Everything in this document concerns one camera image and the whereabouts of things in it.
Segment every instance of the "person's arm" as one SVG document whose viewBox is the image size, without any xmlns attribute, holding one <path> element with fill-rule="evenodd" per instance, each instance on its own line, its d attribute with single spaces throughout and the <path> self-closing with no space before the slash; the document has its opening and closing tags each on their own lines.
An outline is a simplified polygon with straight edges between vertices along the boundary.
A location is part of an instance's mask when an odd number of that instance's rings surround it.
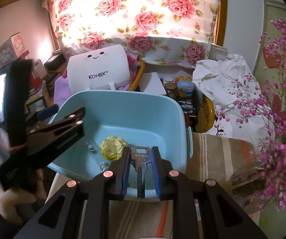
<svg viewBox="0 0 286 239">
<path fill-rule="evenodd" d="M 37 170 L 37 176 L 35 194 L 20 188 L 4 191 L 0 187 L 0 239 L 12 239 L 23 225 L 23 220 L 16 212 L 16 205 L 32 204 L 37 199 L 46 199 L 42 170 Z"/>
</svg>

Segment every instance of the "white label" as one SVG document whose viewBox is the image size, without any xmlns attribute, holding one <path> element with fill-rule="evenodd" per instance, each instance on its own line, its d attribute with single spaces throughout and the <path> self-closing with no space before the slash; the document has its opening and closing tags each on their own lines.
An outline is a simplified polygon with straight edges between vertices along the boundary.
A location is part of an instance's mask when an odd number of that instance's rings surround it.
<svg viewBox="0 0 286 239">
<path fill-rule="evenodd" d="M 199 204 L 198 203 L 195 204 L 195 208 L 196 208 L 197 221 L 201 221 L 201 212 L 199 210 Z"/>
</svg>

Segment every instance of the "human hand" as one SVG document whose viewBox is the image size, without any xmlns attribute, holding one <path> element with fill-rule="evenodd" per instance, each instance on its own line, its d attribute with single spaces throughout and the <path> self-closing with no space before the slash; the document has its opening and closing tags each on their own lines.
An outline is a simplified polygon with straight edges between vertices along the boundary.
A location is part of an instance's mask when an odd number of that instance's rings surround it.
<svg viewBox="0 0 286 239">
<path fill-rule="evenodd" d="M 25 191 L 21 188 L 11 188 L 4 191 L 0 187 L 0 215 L 7 221 L 21 225 L 23 220 L 16 211 L 18 204 L 32 204 L 37 199 L 46 199 L 47 194 L 43 186 L 42 169 L 36 170 L 37 173 L 37 190 L 35 194 Z"/>
</svg>

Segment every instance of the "black print on white cloth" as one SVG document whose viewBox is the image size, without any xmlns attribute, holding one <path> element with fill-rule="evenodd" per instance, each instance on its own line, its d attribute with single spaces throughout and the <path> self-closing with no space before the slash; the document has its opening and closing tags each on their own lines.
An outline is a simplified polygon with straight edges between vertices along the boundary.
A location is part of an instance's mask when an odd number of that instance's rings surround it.
<svg viewBox="0 0 286 239">
<path fill-rule="evenodd" d="M 223 133 L 224 133 L 224 130 L 223 130 L 223 129 L 219 129 L 219 125 L 220 125 L 221 123 L 218 123 L 218 124 L 217 124 L 217 121 L 218 121 L 218 117 L 215 116 L 215 124 L 214 124 L 214 127 L 217 128 L 216 136 L 222 136 Z"/>
</svg>

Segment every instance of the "metal key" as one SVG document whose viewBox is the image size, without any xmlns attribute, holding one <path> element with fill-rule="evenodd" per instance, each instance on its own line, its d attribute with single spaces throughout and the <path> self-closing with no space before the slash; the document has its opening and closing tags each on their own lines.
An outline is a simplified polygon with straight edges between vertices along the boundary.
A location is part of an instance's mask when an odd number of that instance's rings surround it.
<svg viewBox="0 0 286 239">
<path fill-rule="evenodd" d="M 146 153 L 138 153 L 136 149 L 146 150 Z M 150 148 L 148 147 L 131 147 L 131 162 L 138 174 L 138 198 L 145 198 L 145 172 L 150 160 Z"/>
</svg>

